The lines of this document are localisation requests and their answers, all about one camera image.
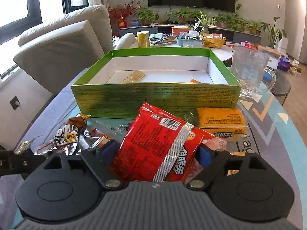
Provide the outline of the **red instant noodle packet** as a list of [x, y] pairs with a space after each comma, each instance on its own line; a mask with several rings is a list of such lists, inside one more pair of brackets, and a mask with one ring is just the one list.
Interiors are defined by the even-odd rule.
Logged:
[[112, 164], [122, 182], [181, 181], [198, 147], [214, 135], [145, 102]]

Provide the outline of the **silver brown snack wrapper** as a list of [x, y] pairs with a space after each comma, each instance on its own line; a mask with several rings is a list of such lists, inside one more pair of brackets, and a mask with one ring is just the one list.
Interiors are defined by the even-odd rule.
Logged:
[[54, 137], [40, 146], [35, 155], [44, 155], [49, 152], [64, 152], [67, 156], [73, 155], [77, 149], [78, 139], [87, 126], [91, 115], [78, 113], [75, 117], [69, 118], [56, 132]]

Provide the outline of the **yellow cracker packet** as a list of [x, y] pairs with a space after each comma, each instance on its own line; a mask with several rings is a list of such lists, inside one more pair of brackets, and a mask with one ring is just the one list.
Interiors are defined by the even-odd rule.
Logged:
[[199, 128], [228, 142], [247, 136], [246, 120], [237, 108], [197, 108]]

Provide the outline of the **green cardboard box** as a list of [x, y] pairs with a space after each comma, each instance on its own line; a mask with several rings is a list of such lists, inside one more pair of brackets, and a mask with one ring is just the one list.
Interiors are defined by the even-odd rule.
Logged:
[[[146, 76], [124, 83], [134, 71]], [[133, 119], [144, 102], [182, 117], [199, 107], [234, 108], [241, 85], [210, 49], [112, 50], [71, 86], [84, 114]]]

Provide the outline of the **small gold snack packet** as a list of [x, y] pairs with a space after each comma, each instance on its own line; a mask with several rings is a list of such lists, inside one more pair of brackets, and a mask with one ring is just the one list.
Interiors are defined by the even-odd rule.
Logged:
[[123, 80], [124, 83], [137, 83], [141, 81], [146, 74], [142, 71], [136, 70], [133, 73], [131, 73], [127, 78]]

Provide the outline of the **clear glass mug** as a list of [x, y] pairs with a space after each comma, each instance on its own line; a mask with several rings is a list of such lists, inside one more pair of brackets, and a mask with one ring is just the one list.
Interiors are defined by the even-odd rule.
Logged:
[[[249, 99], [273, 88], [276, 74], [267, 67], [269, 60], [269, 56], [259, 50], [241, 45], [234, 46], [230, 71], [241, 84], [241, 98]], [[260, 87], [264, 74], [271, 77], [267, 88]]]

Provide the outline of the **beige sofa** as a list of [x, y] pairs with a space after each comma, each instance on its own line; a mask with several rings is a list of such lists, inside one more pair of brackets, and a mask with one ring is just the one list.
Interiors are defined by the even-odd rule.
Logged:
[[136, 46], [133, 33], [115, 44], [108, 10], [94, 5], [24, 31], [14, 62], [52, 94], [111, 50]]

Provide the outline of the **woven yellow basket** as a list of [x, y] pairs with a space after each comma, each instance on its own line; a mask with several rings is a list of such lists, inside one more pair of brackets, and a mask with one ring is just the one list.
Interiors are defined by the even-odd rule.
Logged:
[[208, 38], [207, 36], [201, 36], [203, 40], [203, 45], [208, 48], [221, 48], [225, 42], [226, 38], [223, 37], [222, 39], [217, 38]]

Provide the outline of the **purple gift bag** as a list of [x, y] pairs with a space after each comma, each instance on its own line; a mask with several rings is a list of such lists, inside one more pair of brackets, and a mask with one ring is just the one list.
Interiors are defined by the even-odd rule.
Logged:
[[283, 72], [288, 72], [290, 66], [291, 66], [291, 61], [288, 57], [283, 55], [279, 56], [277, 69]]

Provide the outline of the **blue plastic tray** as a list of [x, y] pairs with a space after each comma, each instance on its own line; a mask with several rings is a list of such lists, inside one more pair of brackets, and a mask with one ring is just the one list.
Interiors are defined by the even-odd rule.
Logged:
[[189, 36], [176, 35], [175, 39], [180, 47], [201, 48], [203, 45], [203, 41], [201, 39], [193, 39]]

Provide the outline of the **yellow canister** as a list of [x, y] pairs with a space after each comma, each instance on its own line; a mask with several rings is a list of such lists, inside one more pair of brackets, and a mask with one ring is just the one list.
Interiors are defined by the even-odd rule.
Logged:
[[149, 35], [149, 31], [137, 32], [137, 42], [139, 48], [150, 47]]

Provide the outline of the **tall leafy floor plant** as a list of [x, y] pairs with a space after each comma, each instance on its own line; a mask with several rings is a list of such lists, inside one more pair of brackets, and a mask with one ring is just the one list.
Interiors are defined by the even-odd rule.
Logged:
[[261, 21], [260, 30], [268, 31], [268, 41], [267, 46], [270, 48], [275, 48], [276, 44], [281, 41], [283, 37], [287, 37], [285, 29], [277, 29], [276, 22], [281, 19], [281, 17], [274, 17], [274, 24], [271, 26], [269, 23]]

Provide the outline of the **red flower decoration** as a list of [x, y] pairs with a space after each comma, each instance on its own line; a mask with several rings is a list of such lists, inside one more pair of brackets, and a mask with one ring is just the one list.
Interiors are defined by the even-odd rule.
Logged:
[[138, 4], [135, 0], [130, 0], [123, 6], [109, 7], [108, 13], [112, 23], [118, 23], [118, 28], [127, 28], [126, 18], [131, 17], [136, 13]]

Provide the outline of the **wall power socket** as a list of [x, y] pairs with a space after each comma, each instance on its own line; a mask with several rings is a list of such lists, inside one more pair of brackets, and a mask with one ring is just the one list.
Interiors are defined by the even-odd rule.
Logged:
[[12, 106], [13, 110], [15, 111], [19, 106], [20, 106], [20, 102], [18, 100], [18, 98], [16, 96], [14, 96], [11, 101], [10, 101], [10, 105]]

